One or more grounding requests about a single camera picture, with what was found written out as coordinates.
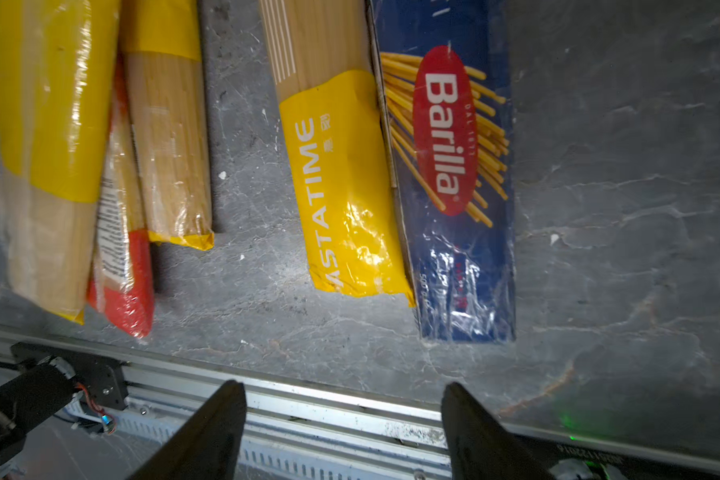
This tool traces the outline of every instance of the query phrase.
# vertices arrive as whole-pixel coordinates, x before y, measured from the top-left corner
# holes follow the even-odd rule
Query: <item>barilla spaghetti box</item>
[[[512,341],[512,108],[504,2],[373,0],[372,6],[422,336]]]

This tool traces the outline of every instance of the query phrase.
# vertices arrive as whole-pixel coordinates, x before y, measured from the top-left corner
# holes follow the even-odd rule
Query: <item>red oval logo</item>
[[[448,46],[432,48],[419,65],[413,122],[419,172],[443,213],[458,215],[478,178],[478,136],[469,76]]]

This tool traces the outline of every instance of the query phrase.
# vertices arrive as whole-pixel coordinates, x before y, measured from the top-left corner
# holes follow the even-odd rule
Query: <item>aluminum rail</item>
[[[124,362],[129,408],[113,413],[122,417],[122,423],[133,424],[134,431],[158,441],[164,442],[172,435],[225,380],[234,379],[245,384],[249,407],[241,462],[300,478],[311,476],[315,467],[308,465],[310,462],[332,468],[314,470],[313,478],[320,478],[319,472],[323,471],[324,475],[331,474],[332,480],[339,480],[341,474],[333,473],[340,468],[354,472],[355,480],[450,477],[438,405],[84,340],[38,336],[7,326],[0,326],[0,360],[11,359],[10,346],[16,342],[38,343]],[[570,432],[507,423],[503,426],[516,435],[561,445],[720,474],[720,461],[711,458],[586,436],[572,440]],[[345,474],[341,480],[349,480],[349,476]]]

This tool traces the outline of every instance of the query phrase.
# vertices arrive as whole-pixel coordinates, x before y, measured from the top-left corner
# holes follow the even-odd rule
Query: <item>marble surface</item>
[[[216,248],[154,248],[138,342],[14,296],[0,322],[720,458],[720,0],[509,0],[518,340],[432,345],[319,293],[255,0],[203,0]]]

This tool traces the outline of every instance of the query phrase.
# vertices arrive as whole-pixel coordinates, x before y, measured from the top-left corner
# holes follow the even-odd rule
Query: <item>plastic wrap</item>
[[[512,122],[501,0],[374,0],[425,339],[514,339]]]
[[[259,3],[315,287],[350,296],[404,293],[412,301],[364,5]]]
[[[13,290],[82,322],[120,0],[0,0],[0,156]]]
[[[154,292],[150,240],[144,221],[120,62],[112,88],[110,142],[101,175],[88,302],[110,322],[136,338],[143,338],[152,330]]]
[[[124,0],[121,47],[150,239],[213,248],[196,0]]]

